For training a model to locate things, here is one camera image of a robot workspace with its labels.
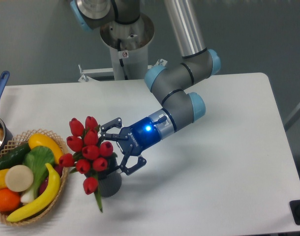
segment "cucumber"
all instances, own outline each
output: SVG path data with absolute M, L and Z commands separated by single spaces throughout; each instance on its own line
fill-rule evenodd
M 31 149 L 28 143 L 15 147 L 0 158 L 0 170 L 9 169 L 16 165 L 21 165 L 25 155 Z

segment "gray floor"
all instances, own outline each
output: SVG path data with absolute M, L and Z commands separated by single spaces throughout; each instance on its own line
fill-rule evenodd
M 0 73 L 9 85 L 76 82 L 83 69 L 111 67 L 98 30 L 83 32 L 67 0 L 0 1 Z M 220 74 L 268 75 L 280 116 L 300 102 L 300 0 L 194 0 L 208 48 L 222 59 Z M 155 25 L 149 63 L 181 62 L 161 0 L 142 0 Z M 300 119 L 287 132 L 300 172 Z

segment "toy vegetable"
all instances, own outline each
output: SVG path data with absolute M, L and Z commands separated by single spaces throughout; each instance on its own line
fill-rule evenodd
M 51 164 L 46 163 L 45 166 L 49 172 L 48 185 L 45 191 L 33 202 L 12 212 L 7 217 L 7 221 L 18 222 L 33 216 L 47 207 L 54 200 L 60 189 L 60 176 Z

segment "lettuce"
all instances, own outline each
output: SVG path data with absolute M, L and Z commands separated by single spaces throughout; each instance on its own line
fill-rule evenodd
M 23 204 L 30 203 L 37 198 L 38 189 L 44 179 L 48 176 L 45 163 L 50 163 L 52 166 L 55 163 L 54 154 L 48 147 L 37 146 L 25 156 L 23 165 L 32 170 L 34 180 L 31 187 L 21 195 L 21 202 Z

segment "red tulip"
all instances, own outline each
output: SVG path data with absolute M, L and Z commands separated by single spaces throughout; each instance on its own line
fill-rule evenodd
M 69 122 L 70 130 L 73 136 L 79 137 L 82 135 L 83 130 L 85 129 L 83 127 L 83 124 L 81 124 L 80 121 L 78 121 L 76 118 L 73 118 Z
M 88 173 L 90 168 L 91 168 L 91 164 L 87 160 L 80 159 L 79 161 L 77 161 L 76 169 L 77 169 L 77 171 L 79 171 L 79 173 L 86 174 L 86 173 Z
M 75 160 L 70 153 L 67 153 L 60 157 L 59 164 L 63 167 L 72 167 L 75 164 Z
M 101 156 L 110 156 L 113 153 L 113 145 L 110 142 L 101 143 L 100 154 Z
M 85 193 L 88 195 L 94 193 L 97 190 L 98 186 L 99 182 L 93 177 L 86 178 L 83 182 L 83 188 L 85 190 Z
M 105 160 L 103 157 L 99 157 L 93 161 L 92 167 L 95 171 L 103 171 L 107 168 L 107 160 Z
M 82 155 L 88 160 L 95 160 L 100 155 L 100 151 L 97 146 L 89 145 L 82 148 Z
M 86 118 L 86 129 L 94 129 L 97 127 L 97 121 L 94 117 Z
M 67 138 L 67 145 L 70 147 L 71 150 L 78 152 L 82 150 L 83 147 L 83 141 L 82 139 L 76 137 L 76 136 L 69 136 Z
M 95 129 L 90 129 L 84 138 L 85 145 L 96 145 L 99 138 L 97 137 L 97 131 Z

